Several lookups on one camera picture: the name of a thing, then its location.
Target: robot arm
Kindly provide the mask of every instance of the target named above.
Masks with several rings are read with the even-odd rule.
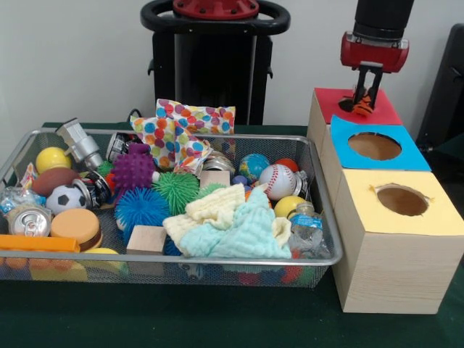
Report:
[[[359,70],[360,76],[352,103],[366,98],[370,111],[375,106],[383,73],[398,73],[406,62],[409,41],[403,38],[414,0],[359,0],[355,27],[341,40],[341,63]],[[375,75],[366,93],[367,72]]]

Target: table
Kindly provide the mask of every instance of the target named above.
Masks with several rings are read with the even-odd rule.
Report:
[[[126,123],[83,125],[128,129]],[[236,130],[306,134],[306,127]],[[314,290],[0,281],[0,294],[2,346],[9,348],[464,345],[462,265],[437,315],[345,314],[331,271]]]

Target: purple spiky ball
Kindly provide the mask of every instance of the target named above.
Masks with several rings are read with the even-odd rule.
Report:
[[[150,155],[150,146],[146,144],[131,144],[128,154],[117,157],[111,169],[115,175],[116,202],[126,191],[135,188],[151,188],[153,172],[156,171],[153,156]]]

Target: black cable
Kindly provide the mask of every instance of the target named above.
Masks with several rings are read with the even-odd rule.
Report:
[[[131,119],[131,116],[133,114],[137,114],[137,117],[142,117],[142,114],[140,113],[140,111],[138,109],[132,109],[130,112],[129,112],[129,116],[128,118],[126,119],[126,122],[129,122],[129,120]]]

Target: baseball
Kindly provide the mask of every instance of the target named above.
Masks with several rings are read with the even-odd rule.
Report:
[[[265,193],[269,199],[277,201],[294,193],[297,180],[285,165],[270,165],[261,173],[260,184],[264,183],[268,184]]]

